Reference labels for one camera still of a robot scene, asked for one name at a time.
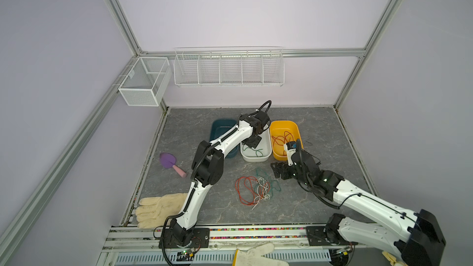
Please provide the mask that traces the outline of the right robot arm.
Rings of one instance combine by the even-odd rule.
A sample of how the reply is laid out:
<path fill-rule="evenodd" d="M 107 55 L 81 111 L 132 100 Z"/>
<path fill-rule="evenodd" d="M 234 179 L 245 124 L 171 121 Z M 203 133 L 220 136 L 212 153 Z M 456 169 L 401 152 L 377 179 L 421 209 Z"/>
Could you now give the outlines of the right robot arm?
<path fill-rule="evenodd" d="M 412 211 L 357 187 L 342 175 L 320 168 L 320 160 L 303 149 L 300 140 L 285 144 L 286 162 L 273 163 L 275 177 L 294 179 L 306 192 L 333 208 L 343 206 L 369 218 L 370 223 L 334 214 L 324 228 L 327 242 L 361 243 L 388 252 L 409 266 L 441 264 L 446 239 L 437 218 Z"/>

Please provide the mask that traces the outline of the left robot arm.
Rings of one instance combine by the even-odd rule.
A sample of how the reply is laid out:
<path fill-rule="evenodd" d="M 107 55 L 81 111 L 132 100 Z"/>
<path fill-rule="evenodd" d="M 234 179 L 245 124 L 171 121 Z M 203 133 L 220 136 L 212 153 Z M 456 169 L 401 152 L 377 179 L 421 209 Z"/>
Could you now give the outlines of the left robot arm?
<path fill-rule="evenodd" d="M 180 212 L 168 216 L 161 236 L 160 248 L 167 245 L 188 246 L 192 242 L 198 213 L 210 190 L 224 173 L 227 154 L 241 143 L 255 148 L 260 143 L 260 135 L 269 129 L 271 120 L 268 111 L 272 101 L 264 102 L 252 113 L 239 116 L 237 123 L 223 135 L 209 142 L 202 141 L 196 151 L 191 174 L 191 186 Z"/>

